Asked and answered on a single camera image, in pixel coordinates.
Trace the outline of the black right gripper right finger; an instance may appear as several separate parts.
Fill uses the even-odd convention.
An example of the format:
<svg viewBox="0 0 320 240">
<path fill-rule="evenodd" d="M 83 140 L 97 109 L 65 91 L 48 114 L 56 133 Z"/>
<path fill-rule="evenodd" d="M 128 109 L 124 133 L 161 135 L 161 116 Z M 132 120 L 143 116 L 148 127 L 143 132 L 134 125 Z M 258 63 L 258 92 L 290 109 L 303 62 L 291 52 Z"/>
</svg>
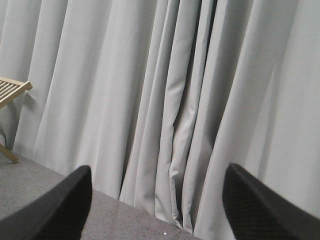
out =
<svg viewBox="0 0 320 240">
<path fill-rule="evenodd" d="M 318 240 L 320 220 L 271 190 L 242 166 L 228 165 L 223 208 L 237 240 Z"/>
</svg>

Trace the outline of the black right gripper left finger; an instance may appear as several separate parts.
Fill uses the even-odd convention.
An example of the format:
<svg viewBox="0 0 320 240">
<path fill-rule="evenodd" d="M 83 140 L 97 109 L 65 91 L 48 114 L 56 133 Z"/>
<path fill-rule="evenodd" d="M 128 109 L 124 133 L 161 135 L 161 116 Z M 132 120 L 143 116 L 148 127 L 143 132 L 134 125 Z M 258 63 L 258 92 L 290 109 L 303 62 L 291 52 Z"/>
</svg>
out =
<svg viewBox="0 0 320 240">
<path fill-rule="evenodd" d="M 0 221 L 2 240 L 79 240 L 92 204 L 92 174 L 78 167 L 50 191 Z"/>
</svg>

